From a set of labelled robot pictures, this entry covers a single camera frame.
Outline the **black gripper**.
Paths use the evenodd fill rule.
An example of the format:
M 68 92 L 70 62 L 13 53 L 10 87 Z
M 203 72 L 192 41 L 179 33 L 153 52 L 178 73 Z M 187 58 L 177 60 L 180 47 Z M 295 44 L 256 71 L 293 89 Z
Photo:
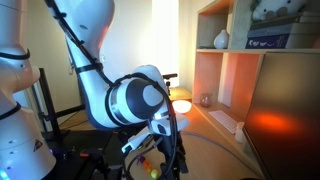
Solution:
M 181 135 L 177 135 L 176 144 L 171 137 L 159 136 L 157 149 L 164 155 L 165 161 L 160 164 L 161 175 L 158 180 L 180 180 L 180 174 L 189 172 L 186 163 L 186 151 Z

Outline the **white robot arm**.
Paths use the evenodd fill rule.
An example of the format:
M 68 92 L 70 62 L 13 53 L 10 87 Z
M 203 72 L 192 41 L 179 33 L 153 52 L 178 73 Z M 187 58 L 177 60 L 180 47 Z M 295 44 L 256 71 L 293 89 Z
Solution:
M 103 72 L 99 53 L 113 20 L 114 0 L 45 2 L 65 32 L 92 124 L 114 130 L 144 123 L 144 129 L 130 138 L 123 153 L 135 150 L 153 135 L 166 158 L 160 179 L 178 180 L 188 171 L 180 131 L 189 121 L 174 112 L 158 69 L 141 66 L 115 82 Z M 56 158 L 34 122 L 33 112 L 13 97 L 40 77 L 22 43 L 26 0 L 0 0 L 0 6 L 1 180 L 41 180 L 53 170 Z

